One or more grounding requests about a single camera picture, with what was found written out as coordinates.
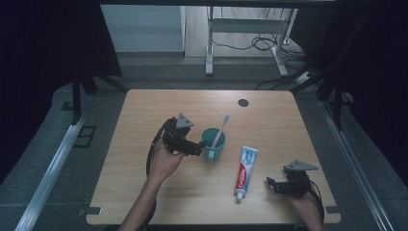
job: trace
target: toothpaste cap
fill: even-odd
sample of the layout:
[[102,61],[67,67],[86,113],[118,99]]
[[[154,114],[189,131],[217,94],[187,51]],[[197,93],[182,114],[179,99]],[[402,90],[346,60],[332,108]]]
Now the toothpaste cap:
[[237,194],[237,199],[242,200],[243,199],[243,194],[240,192]]

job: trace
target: wooden table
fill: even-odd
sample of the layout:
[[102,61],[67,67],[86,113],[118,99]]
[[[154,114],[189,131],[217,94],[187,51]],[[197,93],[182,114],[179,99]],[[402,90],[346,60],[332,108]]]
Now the wooden table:
[[[247,107],[238,104],[249,102]],[[220,127],[225,114],[227,141],[213,164],[203,156],[188,156],[167,178],[157,197],[151,224],[265,224],[299,223],[291,205],[275,194],[266,177],[285,181],[282,168],[295,159],[314,165],[308,171],[319,186],[323,205],[336,206],[315,149],[293,95],[288,91],[252,90],[130,90],[102,168],[87,215],[90,224],[122,223],[146,178],[150,143],[163,123],[182,112],[194,126],[187,135],[199,142],[202,131]],[[246,197],[236,202],[243,145],[259,150]],[[340,214],[325,214],[325,222],[340,221]]]

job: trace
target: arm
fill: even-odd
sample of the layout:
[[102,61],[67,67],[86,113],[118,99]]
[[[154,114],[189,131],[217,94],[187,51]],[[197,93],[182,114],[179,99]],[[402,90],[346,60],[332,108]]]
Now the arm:
[[180,166],[184,156],[182,153],[171,154],[163,141],[158,140],[151,161],[150,174],[144,182],[137,200],[120,225],[120,231],[135,231],[140,227],[149,215],[163,182]]
[[300,198],[288,196],[288,200],[297,215],[305,222],[308,231],[324,231],[324,226],[320,221],[318,204],[309,192]]

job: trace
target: green cup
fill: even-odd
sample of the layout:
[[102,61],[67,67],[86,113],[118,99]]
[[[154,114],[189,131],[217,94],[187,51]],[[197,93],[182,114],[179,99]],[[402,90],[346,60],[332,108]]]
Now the green cup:
[[211,147],[214,140],[216,139],[218,131],[219,129],[217,128],[208,128],[201,134],[201,140],[206,142],[202,154],[204,158],[210,163],[213,163],[219,159],[222,153],[222,149],[225,145],[226,137],[222,132],[219,136],[216,146],[214,148]]

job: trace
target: colgate logo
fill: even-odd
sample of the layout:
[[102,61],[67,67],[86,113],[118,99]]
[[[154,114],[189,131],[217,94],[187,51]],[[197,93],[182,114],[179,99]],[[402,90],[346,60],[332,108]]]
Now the colgate logo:
[[243,185],[245,184],[245,180],[246,180],[246,169],[245,169],[245,166],[241,164],[240,174],[238,176],[238,188],[239,189],[242,189]]

